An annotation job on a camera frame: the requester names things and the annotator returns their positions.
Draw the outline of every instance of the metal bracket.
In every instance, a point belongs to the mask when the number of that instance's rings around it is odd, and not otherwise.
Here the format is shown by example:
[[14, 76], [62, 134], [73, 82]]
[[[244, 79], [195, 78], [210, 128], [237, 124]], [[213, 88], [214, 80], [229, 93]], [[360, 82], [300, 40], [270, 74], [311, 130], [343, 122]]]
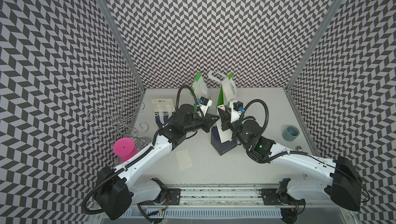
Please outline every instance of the metal bracket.
[[[94, 209], [97, 207], [99, 207], [99, 205], [96, 202], [91, 206], [91, 208], [94, 208]], [[102, 212], [102, 213], [99, 213], [96, 215], [88, 215], [88, 218], [85, 220], [85, 223], [86, 224], [100, 224], [102, 222], [102, 218], [103, 218], [104, 214], [105, 213]]]
[[320, 153], [319, 153], [319, 151], [318, 151], [318, 148], [316, 147], [315, 142], [314, 142], [314, 140], [312, 139], [312, 137], [311, 137], [311, 135], [310, 135], [310, 132], [309, 132], [309, 130], [308, 130], [308, 127], [306, 126], [306, 124], [305, 124], [305, 122], [304, 122], [304, 119], [303, 119], [303, 117], [301, 116], [301, 114], [300, 114], [300, 112], [299, 112], [298, 107], [297, 107], [296, 104], [294, 103], [294, 100], [293, 100], [292, 95], [291, 95], [290, 93], [288, 93], [286, 90], [284, 90], [284, 91], [285, 91], [286, 97], [288, 98], [288, 101], [289, 101], [289, 103], [290, 103], [290, 106], [291, 106], [291, 108], [292, 108], [292, 110], [293, 110], [293, 112], [294, 112], [294, 115], [295, 115], [296, 118], [297, 118], [298, 124], [300, 125], [301, 131], [302, 131], [303, 134], [304, 134], [305, 140], [307, 141], [308, 146], [309, 146], [309, 148], [310, 148], [312, 154], [313, 154], [314, 156], [319, 156], [319, 157], [320, 157]]
[[128, 52], [126, 44], [125, 44], [124, 40], [122, 39], [121, 32], [118, 29], [118, 27], [114, 21], [114, 18], [111, 14], [109, 7], [106, 4], [106, 1], [105, 0], [95, 0], [95, 1], [96, 1], [96, 4], [99, 6], [99, 9], [102, 11], [102, 15], [107, 22], [108, 28], [111, 31], [111, 33], [113, 34], [113, 37], [116, 40], [121, 53], [124, 55], [125, 62], [128, 64], [129, 69], [131, 70], [132, 75], [135, 78], [135, 81], [136, 81], [138, 87], [142, 91], [145, 91], [146, 88], [144, 87], [143, 82], [140, 78], [140, 75], [136, 70], [136, 67], [133, 63], [133, 59], [132, 59], [130, 53]]
[[[177, 188], [172, 188], [172, 189], [168, 188], [166, 190], [166, 195], [170, 197], [169, 205], [179, 205], [180, 193], [181, 193], [181, 189], [177, 189]], [[158, 205], [158, 203], [155, 203], [153, 201], [145, 201], [145, 202], [141, 202], [140, 205]]]
[[[263, 198], [264, 205], [288, 205], [282, 203], [279, 198], [278, 194], [276, 193], [277, 189], [261, 189], [260, 195]], [[305, 199], [297, 200], [296, 202], [291, 202], [290, 205], [305, 205]]]
[[355, 212], [343, 208], [340, 210], [346, 224], [362, 224]]

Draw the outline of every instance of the dark blue box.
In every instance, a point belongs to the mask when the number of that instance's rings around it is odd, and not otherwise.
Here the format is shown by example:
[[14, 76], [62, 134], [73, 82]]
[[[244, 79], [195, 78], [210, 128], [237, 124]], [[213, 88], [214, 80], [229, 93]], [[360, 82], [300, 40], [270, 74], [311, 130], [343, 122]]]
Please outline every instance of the dark blue box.
[[236, 137], [232, 141], [221, 143], [217, 127], [212, 127], [210, 144], [212, 144], [220, 155], [223, 155], [236, 147]]

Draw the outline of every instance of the vent grille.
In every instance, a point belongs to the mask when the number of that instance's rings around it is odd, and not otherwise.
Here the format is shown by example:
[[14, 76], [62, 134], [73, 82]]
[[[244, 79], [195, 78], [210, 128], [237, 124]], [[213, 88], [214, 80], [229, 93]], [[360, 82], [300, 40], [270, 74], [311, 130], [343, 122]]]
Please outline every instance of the vent grille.
[[[137, 217], [137, 208], [129, 208], [123, 218]], [[160, 208], [149, 208], [148, 213]], [[189, 208], [168, 209], [165, 212], [150, 216], [150, 218], [189, 218], [189, 219], [232, 219], [232, 218], [281, 218], [280, 209], [276, 208]]]

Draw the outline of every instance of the pink cup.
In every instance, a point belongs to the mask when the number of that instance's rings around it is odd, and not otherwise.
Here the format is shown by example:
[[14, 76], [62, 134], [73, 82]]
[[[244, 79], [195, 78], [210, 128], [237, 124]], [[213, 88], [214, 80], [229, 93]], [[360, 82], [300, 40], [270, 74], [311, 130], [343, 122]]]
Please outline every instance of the pink cup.
[[122, 162], [126, 162], [139, 152], [139, 150], [135, 148], [133, 140], [127, 137], [118, 139], [116, 143], [114, 143], [113, 151], [120, 157]]

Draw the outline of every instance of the white table surface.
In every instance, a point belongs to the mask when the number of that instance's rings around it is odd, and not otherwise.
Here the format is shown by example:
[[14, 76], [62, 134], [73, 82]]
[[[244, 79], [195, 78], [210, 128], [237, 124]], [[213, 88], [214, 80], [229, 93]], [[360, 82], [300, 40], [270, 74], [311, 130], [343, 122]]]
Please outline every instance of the white table surface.
[[[158, 126], [155, 122], [154, 108], [151, 99], [173, 99], [176, 103], [178, 89], [148, 89], [143, 102], [145, 109], [139, 113], [136, 127], [140, 122], [146, 122], [150, 129], [142, 136], [153, 137]], [[213, 105], [209, 113], [216, 114], [215, 105], [219, 89], [209, 89]], [[269, 109], [269, 123], [263, 136], [279, 142], [282, 145], [294, 149], [297, 145], [303, 151], [311, 154], [308, 143], [301, 132], [298, 121], [290, 107], [289, 101], [282, 88], [238, 88], [237, 99], [244, 106], [253, 99], [262, 99]], [[180, 96], [179, 106], [193, 104], [193, 100], [187, 89], [183, 89]], [[263, 125], [265, 112], [261, 104], [255, 103], [246, 111], [245, 116], [254, 116], [259, 125]], [[294, 125], [300, 129], [300, 135], [293, 141], [288, 142], [282, 138], [282, 130], [288, 125]], [[292, 168], [275, 165], [274, 163], [259, 164], [251, 160], [242, 146], [237, 146], [220, 156], [210, 144], [211, 133], [202, 130], [193, 138], [182, 142], [174, 151], [160, 158], [138, 180], [144, 182], [153, 177], [159, 178], [165, 184], [268, 184], [278, 183], [283, 178], [292, 180], [304, 180], [303, 173]], [[176, 151], [187, 149], [191, 158], [192, 167], [180, 171], [176, 158]]]

